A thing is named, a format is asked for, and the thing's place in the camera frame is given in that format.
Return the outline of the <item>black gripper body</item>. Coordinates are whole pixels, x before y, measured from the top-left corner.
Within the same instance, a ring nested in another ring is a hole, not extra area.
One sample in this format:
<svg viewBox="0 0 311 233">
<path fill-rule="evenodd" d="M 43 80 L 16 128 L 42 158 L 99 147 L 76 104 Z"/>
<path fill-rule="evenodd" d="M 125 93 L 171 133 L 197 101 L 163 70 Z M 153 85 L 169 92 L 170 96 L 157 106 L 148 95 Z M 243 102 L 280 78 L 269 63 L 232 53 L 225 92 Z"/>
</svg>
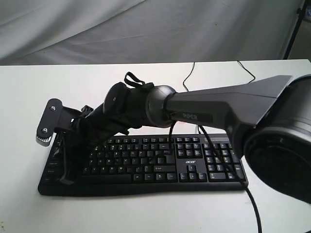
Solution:
<svg viewBox="0 0 311 233">
<path fill-rule="evenodd" d="M 114 135 L 108 128 L 108 119 L 103 115 L 103 106 L 96 109 L 89 106 L 79 111 L 65 106 L 55 107 L 56 125 L 54 131 L 62 137 L 63 153 L 82 150 L 104 143 Z"/>
</svg>

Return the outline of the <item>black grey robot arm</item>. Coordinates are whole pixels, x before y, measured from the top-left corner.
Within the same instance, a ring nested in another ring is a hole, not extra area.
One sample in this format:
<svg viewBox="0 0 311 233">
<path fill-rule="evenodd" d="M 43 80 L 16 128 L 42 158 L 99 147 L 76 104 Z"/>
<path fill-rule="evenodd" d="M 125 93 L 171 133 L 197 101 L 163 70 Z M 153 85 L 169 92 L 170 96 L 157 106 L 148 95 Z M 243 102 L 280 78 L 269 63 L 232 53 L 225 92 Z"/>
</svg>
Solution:
<svg viewBox="0 0 311 233">
<path fill-rule="evenodd" d="M 269 187 L 311 201 L 308 76 L 184 93 L 134 78 L 60 124 L 42 194 L 245 190 L 244 158 Z"/>
</svg>

